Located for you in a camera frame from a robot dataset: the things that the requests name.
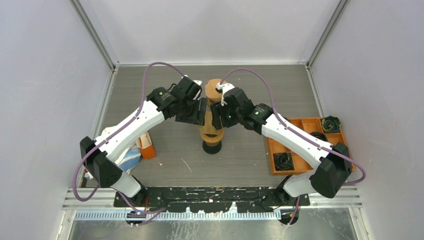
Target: white vent strip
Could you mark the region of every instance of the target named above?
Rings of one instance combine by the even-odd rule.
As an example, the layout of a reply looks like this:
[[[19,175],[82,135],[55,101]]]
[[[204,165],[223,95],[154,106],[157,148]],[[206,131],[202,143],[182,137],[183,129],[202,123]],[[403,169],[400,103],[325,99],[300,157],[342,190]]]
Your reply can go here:
[[[126,210],[123,213],[116,210],[79,210],[75,215],[76,221],[124,221]],[[153,217],[153,214],[147,214],[146,219]],[[155,221],[198,221],[198,220],[275,220],[280,219],[278,212],[216,212],[216,213],[192,213],[192,212],[163,212]]]

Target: wooden object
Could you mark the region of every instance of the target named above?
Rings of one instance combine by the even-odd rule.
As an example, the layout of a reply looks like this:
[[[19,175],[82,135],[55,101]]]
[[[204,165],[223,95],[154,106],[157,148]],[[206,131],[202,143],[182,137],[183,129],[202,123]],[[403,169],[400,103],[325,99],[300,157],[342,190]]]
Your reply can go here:
[[[218,103],[221,101],[222,94],[217,92],[216,86],[221,79],[211,79],[207,81],[206,86],[204,87],[204,93],[207,98],[207,105],[210,107],[211,104]],[[216,130],[212,125],[212,112],[206,111],[204,114],[204,125],[199,126],[200,136],[203,141],[211,147],[216,146],[224,137],[224,128]]]
[[[306,118],[290,118],[291,124],[296,127],[304,130],[307,133],[312,132],[320,132],[324,133],[323,128],[321,127],[321,118],[320,117],[306,117]],[[348,145],[345,140],[345,136],[343,135],[343,131],[340,130],[338,133],[324,133],[327,137],[328,142],[335,145],[338,142],[341,142]],[[266,143],[268,147],[268,158],[272,175],[299,175],[306,173],[312,170],[312,167],[299,155],[293,152],[291,149],[285,147],[279,142],[271,139],[269,137],[266,138]],[[276,165],[274,162],[274,156],[280,153],[291,153],[291,157],[293,159],[293,168],[294,170],[286,170],[281,171],[276,169]]]
[[[207,98],[207,105],[211,106],[211,104],[221,102],[222,94],[217,92],[216,87],[217,83],[221,82],[221,79],[211,79],[207,81],[207,84],[204,86],[204,93]]]

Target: orange tray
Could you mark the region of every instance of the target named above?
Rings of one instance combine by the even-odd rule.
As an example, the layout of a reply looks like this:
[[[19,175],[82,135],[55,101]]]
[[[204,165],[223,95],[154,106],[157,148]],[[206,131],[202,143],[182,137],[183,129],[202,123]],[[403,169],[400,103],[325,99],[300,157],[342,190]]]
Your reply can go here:
[[[321,117],[289,118],[291,124],[295,125],[296,127],[302,129],[307,133],[324,133],[323,128],[321,127],[321,119]],[[327,137],[328,142],[333,145],[336,145],[338,142],[341,142],[346,146],[348,145],[346,143],[345,136],[343,135],[342,130],[337,133],[324,133],[324,135]],[[312,167],[303,158],[301,158],[289,148],[275,141],[274,139],[267,137],[266,143],[268,146],[269,164],[271,166],[272,175],[299,175],[312,170]],[[274,156],[280,153],[291,153],[294,170],[281,171],[276,169],[276,165],[274,163]]]

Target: gray table surface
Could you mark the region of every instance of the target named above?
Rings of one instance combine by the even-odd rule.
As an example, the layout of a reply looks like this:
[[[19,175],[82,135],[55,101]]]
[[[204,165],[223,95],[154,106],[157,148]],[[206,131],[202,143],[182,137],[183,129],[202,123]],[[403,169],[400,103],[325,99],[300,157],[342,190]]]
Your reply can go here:
[[[260,73],[272,88],[276,108],[287,118],[319,116],[310,81],[303,65],[218,65],[179,67],[193,80],[220,79],[235,68]],[[103,127],[118,124],[140,104],[145,67],[120,67]],[[178,83],[179,74],[165,66],[149,72],[146,94],[154,88]],[[240,87],[254,104],[270,105],[265,85],[250,72],[236,72],[227,81]],[[145,186],[277,186],[284,176],[270,173],[265,139],[241,125],[225,129],[222,149],[210,155],[202,149],[196,125],[168,119],[149,131],[157,157],[142,160],[131,174]]]

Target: small orange box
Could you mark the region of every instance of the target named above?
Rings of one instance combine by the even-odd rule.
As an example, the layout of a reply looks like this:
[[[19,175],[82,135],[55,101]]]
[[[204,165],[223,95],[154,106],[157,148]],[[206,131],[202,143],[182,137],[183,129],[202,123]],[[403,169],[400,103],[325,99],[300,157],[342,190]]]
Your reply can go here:
[[[153,143],[152,143],[152,140],[150,139],[148,132],[141,135],[141,137],[139,137],[135,141],[135,143],[137,144],[137,147],[140,149],[140,153],[145,160],[156,157],[156,151],[155,151],[155,148],[153,147]]]

